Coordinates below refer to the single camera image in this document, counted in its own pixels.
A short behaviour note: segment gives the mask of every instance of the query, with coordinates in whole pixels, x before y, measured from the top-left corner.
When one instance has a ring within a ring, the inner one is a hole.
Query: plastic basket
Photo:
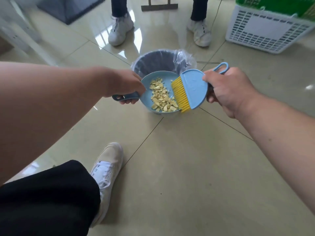
[[[241,6],[315,20],[315,0],[236,0]]]
[[[236,5],[225,38],[279,54],[314,27],[308,20]]]

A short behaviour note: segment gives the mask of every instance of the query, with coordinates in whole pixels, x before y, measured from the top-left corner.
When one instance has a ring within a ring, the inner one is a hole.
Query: plastic trash bag
[[[180,75],[187,69],[195,69],[196,60],[185,50],[156,50],[136,59],[131,65],[141,78],[155,71],[171,71]]]

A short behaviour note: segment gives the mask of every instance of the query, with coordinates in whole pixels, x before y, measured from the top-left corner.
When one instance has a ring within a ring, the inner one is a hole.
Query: dark pants
[[[71,160],[0,187],[0,235],[86,236],[99,206],[96,181]]]
[[[207,3],[208,0],[194,0],[191,13],[191,19],[193,21],[202,21],[206,19]],[[122,17],[127,12],[127,0],[112,0],[113,17]]]

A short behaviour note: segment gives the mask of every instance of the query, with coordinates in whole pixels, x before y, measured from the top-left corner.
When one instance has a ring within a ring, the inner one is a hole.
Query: forearm
[[[260,94],[239,112],[237,119],[315,213],[315,120]]]
[[[46,151],[100,100],[104,79],[100,81],[94,68],[0,63],[0,185]]]

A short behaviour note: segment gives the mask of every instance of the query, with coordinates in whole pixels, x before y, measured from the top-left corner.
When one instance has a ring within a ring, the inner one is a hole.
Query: yellow bristles
[[[181,77],[178,77],[171,83],[175,100],[177,102],[178,107],[181,109],[181,112],[186,112],[190,110],[190,105],[187,99],[187,95],[183,86],[183,82],[181,80]]]

